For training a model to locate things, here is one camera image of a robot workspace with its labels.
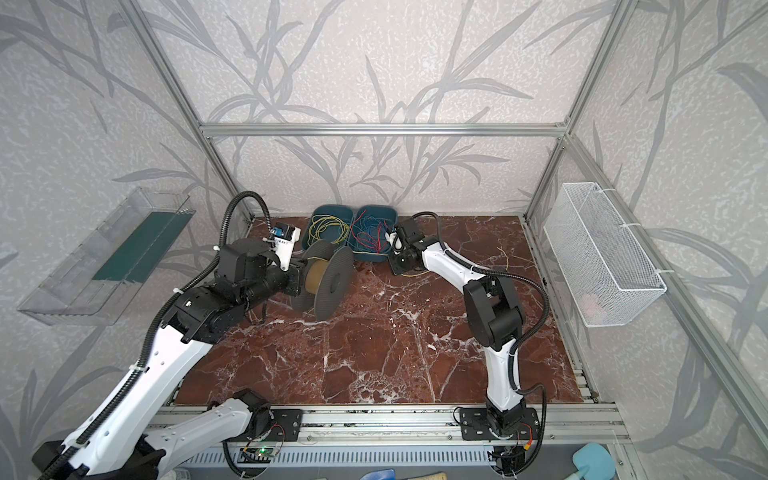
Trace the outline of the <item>teal bin with red cables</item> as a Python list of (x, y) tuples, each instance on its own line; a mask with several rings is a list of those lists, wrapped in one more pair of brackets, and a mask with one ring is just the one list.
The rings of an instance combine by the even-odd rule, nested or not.
[(386, 205), (364, 205), (354, 215), (348, 246), (356, 261), (380, 263), (387, 260), (387, 234), (397, 223), (397, 211)]

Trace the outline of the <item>teal bin with yellow cables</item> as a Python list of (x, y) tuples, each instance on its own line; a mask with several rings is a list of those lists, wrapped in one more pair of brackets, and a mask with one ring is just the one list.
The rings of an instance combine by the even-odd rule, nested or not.
[(307, 249), (319, 240), (343, 247), (351, 236), (355, 211), (346, 205), (326, 204), (317, 207), (302, 233), (302, 248)]

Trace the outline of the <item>dark grey foam spool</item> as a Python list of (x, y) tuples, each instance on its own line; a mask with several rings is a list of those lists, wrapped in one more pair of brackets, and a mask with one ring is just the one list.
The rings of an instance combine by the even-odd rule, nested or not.
[(353, 251), (319, 240), (302, 255), (301, 292), (291, 299), (291, 308), (304, 313), (312, 309), (318, 321), (330, 319), (344, 300), (354, 274)]

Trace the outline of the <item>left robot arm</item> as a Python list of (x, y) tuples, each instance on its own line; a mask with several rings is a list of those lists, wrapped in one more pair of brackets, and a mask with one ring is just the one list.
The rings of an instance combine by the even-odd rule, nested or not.
[(234, 210), (244, 199), (255, 200), (264, 219), (271, 219), (256, 192), (241, 192), (230, 201), (214, 260), (163, 304), (125, 377), (88, 420), (33, 454), (41, 478), (160, 479), (213, 443), (269, 435), (274, 424), (269, 403), (250, 389), (174, 427), (147, 429), (191, 368), (251, 309), (298, 285), (287, 226), (273, 229), (264, 242), (227, 241)]

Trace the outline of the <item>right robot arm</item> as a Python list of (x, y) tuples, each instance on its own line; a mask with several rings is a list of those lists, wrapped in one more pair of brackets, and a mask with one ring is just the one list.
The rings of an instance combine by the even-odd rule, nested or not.
[[(429, 216), (441, 226), (433, 212), (407, 217), (386, 233), (390, 245), (388, 261), (392, 273), (431, 272), (447, 281), (463, 295), (466, 320), (474, 339), (483, 347), (487, 372), (486, 419), (490, 433), (500, 439), (513, 436), (519, 426), (531, 435), (542, 437), (545, 415), (537, 417), (525, 397), (539, 389), (546, 409), (546, 390), (541, 384), (528, 389), (520, 385), (519, 350), (544, 326), (550, 303), (546, 292), (530, 278), (480, 266), (451, 249), (440, 230), (428, 237), (417, 219)], [(533, 287), (542, 297), (543, 310), (534, 327), (524, 329), (525, 313), (516, 284)]]

